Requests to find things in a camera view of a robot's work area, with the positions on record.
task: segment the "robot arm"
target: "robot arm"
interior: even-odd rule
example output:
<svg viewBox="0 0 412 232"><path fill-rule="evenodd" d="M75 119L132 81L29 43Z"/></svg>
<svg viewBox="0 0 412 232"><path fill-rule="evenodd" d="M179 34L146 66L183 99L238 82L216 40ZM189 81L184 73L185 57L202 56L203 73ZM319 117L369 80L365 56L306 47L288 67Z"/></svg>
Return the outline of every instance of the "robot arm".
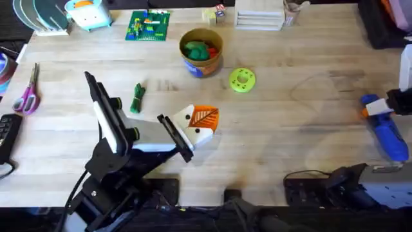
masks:
<svg viewBox="0 0 412 232"><path fill-rule="evenodd" d="M88 72L85 75L100 140L85 166L90 176L73 200L68 199L65 229L113 232L166 186L165 191L173 193L177 201L178 180L171 183L170 179L147 180L144 176L177 153L189 162L192 151L212 139L219 111L190 105L171 119L159 115L158 122L128 119L120 98L110 98L102 83Z"/></svg>

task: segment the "orange toy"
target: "orange toy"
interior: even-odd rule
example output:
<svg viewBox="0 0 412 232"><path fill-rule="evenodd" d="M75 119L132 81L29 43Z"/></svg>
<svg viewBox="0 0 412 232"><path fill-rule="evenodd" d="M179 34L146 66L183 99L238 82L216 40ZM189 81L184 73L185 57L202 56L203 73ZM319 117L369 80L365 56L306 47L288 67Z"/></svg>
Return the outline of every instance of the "orange toy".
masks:
<svg viewBox="0 0 412 232"><path fill-rule="evenodd" d="M75 3L75 8L92 5L93 1L79 1Z"/></svg>
<svg viewBox="0 0 412 232"><path fill-rule="evenodd" d="M194 106L190 127L210 128L216 131L219 123L219 109L214 106Z"/></svg>

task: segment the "wooden table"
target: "wooden table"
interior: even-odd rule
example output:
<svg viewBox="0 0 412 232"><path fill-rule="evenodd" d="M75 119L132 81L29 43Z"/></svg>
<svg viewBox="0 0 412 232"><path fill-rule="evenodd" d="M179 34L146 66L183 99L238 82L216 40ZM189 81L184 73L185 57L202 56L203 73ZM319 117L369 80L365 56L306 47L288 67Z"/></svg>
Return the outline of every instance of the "wooden table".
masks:
<svg viewBox="0 0 412 232"><path fill-rule="evenodd" d="M98 140L86 70L122 98L132 118L156 121L188 104L220 109L215 137L192 162L177 155L150 174L180 177L183 206L217 206L226 186L241 188L254 204L282 206L282 178L291 171L386 163L359 116L359 98L397 87L401 50L373 50L356 5L311 6L281 32L234 30L229 8L227 24L214 28L225 43L224 65L207 79L192 77L178 50L186 31L205 26L201 9L172 10L166 42L125 41L131 12L112 12L111 28L89 33L75 26L69 37L32 37L0 112L12 112L34 62L42 101L24 118L12 155L19 166L0 182L0 206L65 203ZM256 73L249 93L229 86L238 67ZM128 107L138 82L148 91L137 115ZM395 120L412 142L411 118Z"/></svg>

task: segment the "black floor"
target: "black floor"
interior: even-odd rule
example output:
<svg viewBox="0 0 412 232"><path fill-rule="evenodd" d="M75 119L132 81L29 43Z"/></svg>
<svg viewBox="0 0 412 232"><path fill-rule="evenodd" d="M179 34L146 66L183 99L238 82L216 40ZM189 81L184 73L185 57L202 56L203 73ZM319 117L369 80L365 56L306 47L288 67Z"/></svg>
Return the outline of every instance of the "black floor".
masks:
<svg viewBox="0 0 412 232"><path fill-rule="evenodd" d="M351 212L338 209L286 207L271 208L290 225L304 225L317 232L410 232L411 209L385 212ZM47 216L33 217L22 209L0 208L0 231L52 232L59 220L60 209ZM120 232L242 232L239 218L233 211L222 211L218 218L203 213L162 213L145 209Z"/></svg>

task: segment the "black cable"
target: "black cable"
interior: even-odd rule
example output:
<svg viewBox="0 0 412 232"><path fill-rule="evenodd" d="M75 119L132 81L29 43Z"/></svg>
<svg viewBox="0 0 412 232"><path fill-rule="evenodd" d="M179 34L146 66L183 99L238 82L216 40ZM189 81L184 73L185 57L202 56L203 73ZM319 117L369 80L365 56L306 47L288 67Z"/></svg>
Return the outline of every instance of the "black cable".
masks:
<svg viewBox="0 0 412 232"><path fill-rule="evenodd" d="M286 187L286 179L287 179L289 176L295 175L295 174L298 174L298 173L306 173L306 172L317 172L317 173L320 173L320 174L323 174L323 175L327 175L327 176L330 176L330 175L331 175L331 173L327 173L327 172L319 171L319 170L294 171L294 172L291 172L291 173L285 175L285 177L283 177L283 187Z"/></svg>
<svg viewBox="0 0 412 232"><path fill-rule="evenodd" d="M100 123L97 121L98 124L98 141L100 142L102 140L102 126L100 125Z"/></svg>
<svg viewBox="0 0 412 232"><path fill-rule="evenodd" d="M64 223L66 222L66 216L67 216L67 213L68 213L68 210L69 210L70 202L71 202L71 200L73 200L73 197L76 193L76 190L79 188L80 184L82 183L82 181L83 181L83 179L84 179L84 177L86 176L87 173L88 172L86 170L83 172L83 174L80 176L79 180L75 184L73 190L71 191L69 197L67 198L66 205L64 206L62 216L61 216L61 218L59 220L59 223L57 224L57 227L56 227L56 230L55 230L56 232L61 232L63 230L63 226L64 226Z"/></svg>
<svg viewBox="0 0 412 232"><path fill-rule="evenodd" d="M5 162L6 164L10 165L12 169L8 171L6 174L0 176L0 180L3 180L4 178L8 177L12 172L15 170L15 165L13 164L12 161Z"/></svg>

